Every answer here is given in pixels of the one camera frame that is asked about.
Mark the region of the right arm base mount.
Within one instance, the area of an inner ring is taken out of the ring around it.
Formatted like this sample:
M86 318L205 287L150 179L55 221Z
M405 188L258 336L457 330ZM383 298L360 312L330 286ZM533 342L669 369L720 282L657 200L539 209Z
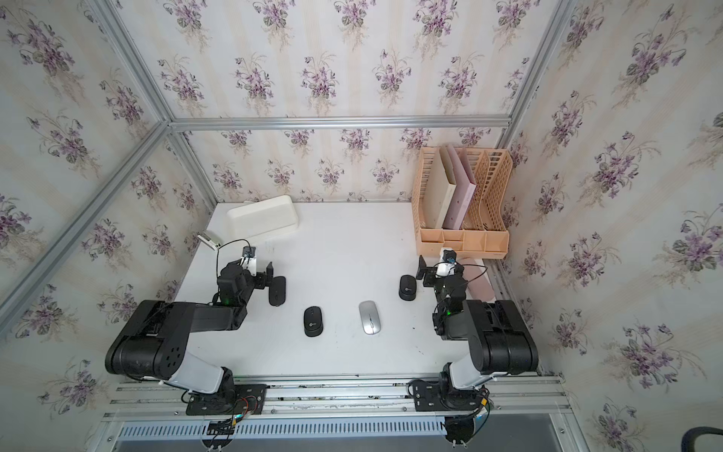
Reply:
M409 382L406 388L416 412L474 412L490 395L485 386L459 390L449 382L419 379Z

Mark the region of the white plastic storage box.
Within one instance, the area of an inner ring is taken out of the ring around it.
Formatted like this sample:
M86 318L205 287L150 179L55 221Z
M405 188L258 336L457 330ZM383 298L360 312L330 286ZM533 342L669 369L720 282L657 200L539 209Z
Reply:
M233 238L264 241L296 231L299 216L292 198L282 195L229 210L226 224Z

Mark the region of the silver mouse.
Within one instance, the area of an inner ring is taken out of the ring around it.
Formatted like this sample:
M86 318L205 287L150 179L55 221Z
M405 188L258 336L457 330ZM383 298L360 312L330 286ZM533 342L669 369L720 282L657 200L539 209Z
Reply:
M376 335L381 331L380 313L374 301L363 301L359 305L361 326L367 335Z

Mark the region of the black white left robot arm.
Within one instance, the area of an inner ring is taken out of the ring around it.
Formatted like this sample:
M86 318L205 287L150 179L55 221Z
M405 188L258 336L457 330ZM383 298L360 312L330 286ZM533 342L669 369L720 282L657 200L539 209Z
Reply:
M188 350L193 333L236 331L248 314L253 292L266 289L269 303L284 304L286 278L272 264L256 274L238 261L217 278L218 292L209 303L143 301L110 346L105 370L131 380L159 380L200 395L233 391L233 373Z

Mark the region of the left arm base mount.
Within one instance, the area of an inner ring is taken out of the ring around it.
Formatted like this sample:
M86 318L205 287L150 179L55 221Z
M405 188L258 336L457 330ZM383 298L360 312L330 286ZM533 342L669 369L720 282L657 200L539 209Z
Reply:
M265 384L237 384L233 389L221 388L213 395L192 393L186 403L186 415L261 414L267 389Z

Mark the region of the black Lecoo mouse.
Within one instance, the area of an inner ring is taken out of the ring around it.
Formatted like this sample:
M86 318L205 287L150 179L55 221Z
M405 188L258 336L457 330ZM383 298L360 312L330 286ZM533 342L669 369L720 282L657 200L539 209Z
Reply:
M304 333L307 337L318 337L323 333L323 313L320 307L310 306L303 313Z

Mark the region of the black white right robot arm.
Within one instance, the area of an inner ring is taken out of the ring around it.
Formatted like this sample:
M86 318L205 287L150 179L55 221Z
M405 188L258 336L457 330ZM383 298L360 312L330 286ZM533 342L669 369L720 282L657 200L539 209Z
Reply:
M472 285L481 283L487 267L462 263L444 249L439 262L418 259L415 278L434 291L432 326L438 337L467 344L468 353L447 363L439 377L442 395L466 395L497 376L520 375L538 368L538 349L523 317L509 299L472 299Z

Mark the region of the slim black mouse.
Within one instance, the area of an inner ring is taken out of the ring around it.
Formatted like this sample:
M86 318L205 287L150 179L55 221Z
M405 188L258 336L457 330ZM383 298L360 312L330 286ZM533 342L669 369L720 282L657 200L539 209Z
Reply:
M273 307L280 307L286 302L286 278L275 276L268 288L268 302Z

